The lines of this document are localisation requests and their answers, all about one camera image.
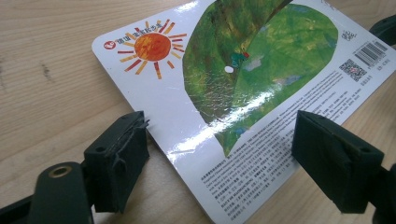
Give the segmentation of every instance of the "laminated card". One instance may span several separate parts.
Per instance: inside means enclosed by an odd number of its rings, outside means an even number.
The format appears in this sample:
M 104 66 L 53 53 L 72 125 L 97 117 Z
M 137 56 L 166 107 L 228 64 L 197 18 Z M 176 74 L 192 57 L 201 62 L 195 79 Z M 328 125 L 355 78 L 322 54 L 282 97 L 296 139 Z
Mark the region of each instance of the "laminated card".
M 216 223 L 246 221 L 298 168 L 297 110 L 341 124 L 396 69 L 322 0 L 194 1 L 92 49 Z

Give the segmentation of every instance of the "wooden surface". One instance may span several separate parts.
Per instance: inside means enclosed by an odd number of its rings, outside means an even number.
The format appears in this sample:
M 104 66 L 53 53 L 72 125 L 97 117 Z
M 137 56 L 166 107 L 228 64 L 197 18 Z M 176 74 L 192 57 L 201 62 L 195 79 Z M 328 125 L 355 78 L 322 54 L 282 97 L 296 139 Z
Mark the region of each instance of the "wooden surface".
M 82 161 L 85 148 L 127 105 L 91 50 L 99 35 L 189 0 L 0 1 L 0 207 L 34 191 L 38 174 Z M 396 13 L 394 0 L 330 3 L 364 28 Z M 343 125 L 396 162 L 396 76 Z M 161 151 L 150 159 L 123 215 L 96 223 L 208 223 L 210 220 Z M 342 215 L 300 169 L 248 223 L 371 223 Z

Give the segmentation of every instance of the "orange sun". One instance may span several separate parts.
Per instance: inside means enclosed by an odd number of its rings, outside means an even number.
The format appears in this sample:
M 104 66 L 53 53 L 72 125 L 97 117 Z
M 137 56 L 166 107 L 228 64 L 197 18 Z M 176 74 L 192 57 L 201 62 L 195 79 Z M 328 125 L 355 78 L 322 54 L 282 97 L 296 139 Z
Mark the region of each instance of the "orange sun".
M 136 33 L 126 34 L 134 43 L 124 42 L 123 45 L 134 48 L 134 51 L 119 50 L 118 54 L 132 54 L 131 56 L 120 59 L 120 62 L 135 61 L 125 69 L 125 72 L 129 72 L 140 64 L 135 72 L 137 75 L 140 75 L 146 64 L 152 62 L 158 79 L 161 79 L 162 74 L 159 62 L 167 58 L 169 54 L 172 54 L 177 59 L 181 59 L 181 56 L 174 52 L 174 50 L 184 52 L 183 45 L 176 44 L 176 42 L 183 41 L 182 37 L 187 36 L 187 34 L 168 35 L 175 26 L 174 22 L 169 26 L 168 23 L 169 20 L 164 25 L 161 25 L 161 21 L 157 21 L 156 25 L 149 26 L 149 23 L 146 21 L 146 29 L 139 30 L 135 28 Z M 167 60 L 166 63 L 171 69 L 175 68 L 170 60 Z

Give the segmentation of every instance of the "screw hole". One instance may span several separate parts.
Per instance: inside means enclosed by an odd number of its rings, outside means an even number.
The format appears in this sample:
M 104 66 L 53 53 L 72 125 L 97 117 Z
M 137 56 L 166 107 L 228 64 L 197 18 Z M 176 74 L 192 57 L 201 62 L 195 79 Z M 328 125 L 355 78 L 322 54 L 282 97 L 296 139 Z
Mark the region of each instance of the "screw hole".
M 68 175 L 72 171 L 72 167 L 70 166 L 60 166 L 49 172 L 49 177 L 51 178 L 59 178 L 65 175 Z

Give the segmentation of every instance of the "qr code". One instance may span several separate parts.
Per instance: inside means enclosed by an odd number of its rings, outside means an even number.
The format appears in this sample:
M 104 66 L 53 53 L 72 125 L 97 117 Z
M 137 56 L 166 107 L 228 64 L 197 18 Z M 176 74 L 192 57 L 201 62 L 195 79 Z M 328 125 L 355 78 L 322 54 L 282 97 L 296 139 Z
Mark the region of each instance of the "qr code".
M 346 63 L 340 66 L 341 70 L 347 73 L 350 77 L 355 81 L 359 81 L 361 77 L 366 75 L 366 71 L 362 69 L 360 66 L 355 64 L 352 60 L 348 59 Z

